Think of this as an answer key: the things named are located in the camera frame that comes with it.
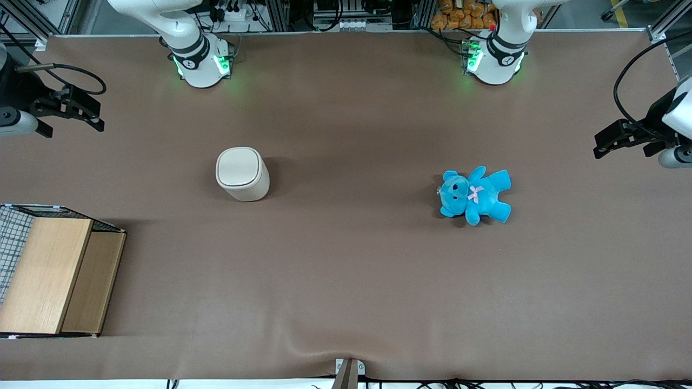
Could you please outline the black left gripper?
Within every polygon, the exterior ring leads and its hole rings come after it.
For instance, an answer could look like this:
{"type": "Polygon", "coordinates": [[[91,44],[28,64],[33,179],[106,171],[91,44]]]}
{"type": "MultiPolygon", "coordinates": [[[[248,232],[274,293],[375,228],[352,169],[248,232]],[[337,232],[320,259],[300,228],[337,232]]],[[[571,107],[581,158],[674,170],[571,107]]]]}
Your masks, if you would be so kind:
{"type": "Polygon", "coordinates": [[[643,123],[643,129],[628,120],[616,120],[595,135],[593,155],[596,159],[625,147],[647,144],[645,157],[653,157],[677,145],[675,131],[662,122],[643,123]]]}

